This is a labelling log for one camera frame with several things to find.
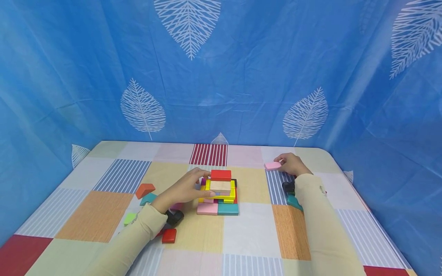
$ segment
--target beige sleeve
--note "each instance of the beige sleeve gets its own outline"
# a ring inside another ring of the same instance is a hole
[[[85,276],[124,276],[135,258],[163,228],[167,216],[145,205],[132,224],[126,226],[90,264]]]
[[[347,233],[322,193],[321,178],[302,174],[295,183],[296,198],[304,209],[313,275],[365,276]]]

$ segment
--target white leaf pattern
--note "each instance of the white leaf pattern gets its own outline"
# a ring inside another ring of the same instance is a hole
[[[222,144],[222,145],[228,145],[226,138],[222,133],[218,134],[218,136],[211,142],[211,144]]]
[[[344,174],[347,177],[348,181],[353,184],[353,171],[344,171]]]
[[[90,150],[85,147],[72,144],[72,167],[75,169],[78,163],[80,163],[89,152]]]
[[[298,101],[284,116],[282,126],[289,138],[308,139],[315,135],[328,116],[328,104],[321,87]]]
[[[390,79],[440,45],[442,0],[417,0],[407,3],[393,24]]]
[[[160,103],[133,78],[121,97],[121,111],[127,121],[141,132],[158,132],[166,123],[166,114]]]
[[[155,0],[164,27],[193,60],[212,34],[221,12],[219,0]]]

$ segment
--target blue curtain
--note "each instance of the blue curtain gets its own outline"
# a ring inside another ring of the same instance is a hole
[[[441,0],[0,5],[0,244],[101,140],[226,139],[330,151],[440,273]]]

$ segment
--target pink square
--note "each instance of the pink square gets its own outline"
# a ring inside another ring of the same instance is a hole
[[[281,167],[281,163],[280,162],[265,163],[264,167],[266,168],[266,170],[277,170]]]
[[[223,255],[209,252],[165,249],[155,275],[222,275]]]
[[[153,161],[188,164],[193,148],[194,144],[161,143]]]
[[[218,215],[218,203],[198,203],[196,209],[198,215]]]
[[[228,150],[227,166],[256,169],[263,167],[261,147],[229,145]]]

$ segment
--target green block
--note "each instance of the green block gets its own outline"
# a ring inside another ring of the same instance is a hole
[[[141,198],[140,206],[146,205],[146,203],[151,203],[156,198],[156,194],[148,193],[143,198]]]
[[[225,215],[225,216],[239,215],[238,204],[218,203],[218,215]]]
[[[292,194],[289,194],[289,197],[287,198],[287,204],[290,205],[290,206],[295,207],[296,209],[304,211],[302,206],[299,205],[298,199],[294,195],[292,195]]]
[[[124,218],[124,222],[123,222],[124,226],[127,226],[128,224],[130,224],[136,218],[137,218],[137,214],[136,213],[128,213],[126,215],[126,217]]]

